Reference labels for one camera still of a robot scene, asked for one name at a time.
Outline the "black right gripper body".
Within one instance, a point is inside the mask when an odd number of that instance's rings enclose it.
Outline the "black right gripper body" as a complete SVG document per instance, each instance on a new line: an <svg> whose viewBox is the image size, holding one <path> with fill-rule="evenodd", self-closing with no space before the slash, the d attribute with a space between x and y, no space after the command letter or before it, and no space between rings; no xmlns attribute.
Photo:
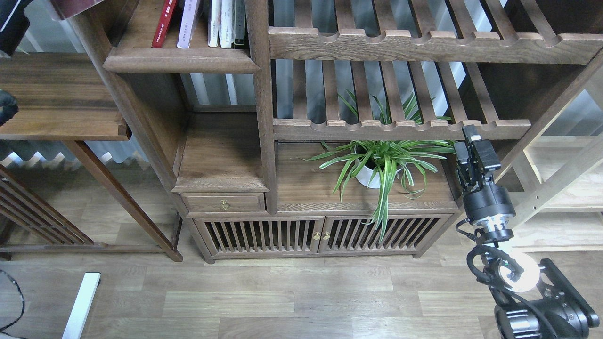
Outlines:
<svg viewBox="0 0 603 339"><path fill-rule="evenodd" d="M456 142L456 173L463 189L463 204L471 225L482 220L515 216L508 191L497 186L493 172L500 161L489 140Z"/></svg>

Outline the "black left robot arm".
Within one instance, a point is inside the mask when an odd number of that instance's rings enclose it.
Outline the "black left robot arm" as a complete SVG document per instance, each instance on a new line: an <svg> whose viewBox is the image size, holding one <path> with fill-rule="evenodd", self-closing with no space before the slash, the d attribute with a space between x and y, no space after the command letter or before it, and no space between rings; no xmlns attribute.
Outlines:
<svg viewBox="0 0 603 339"><path fill-rule="evenodd" d="M0 56L9 59L21 43L30 21L24 9L30 0L2 0L0 2ZM7 91L0 91L0 125L6 124L18 112L16 98Z"/></svg>

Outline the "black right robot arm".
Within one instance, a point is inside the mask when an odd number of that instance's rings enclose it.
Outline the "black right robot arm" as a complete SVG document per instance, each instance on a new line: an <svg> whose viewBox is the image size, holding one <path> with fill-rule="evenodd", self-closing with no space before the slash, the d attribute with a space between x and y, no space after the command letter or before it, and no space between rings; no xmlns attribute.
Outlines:
<svg viewBox="0 0 603 339"><path fill-rule="evenodd" d="M599 316L550 259L536 262L502 246L511 240L508 221L515 216L508 191L496 185L500 161L489 140L474 125L462 128L465 140L454 144L456 174L463 190L466 218L462 231L474 241L467 254L470 272L495 300L495 319L504 339L585 339Z"/></svg>

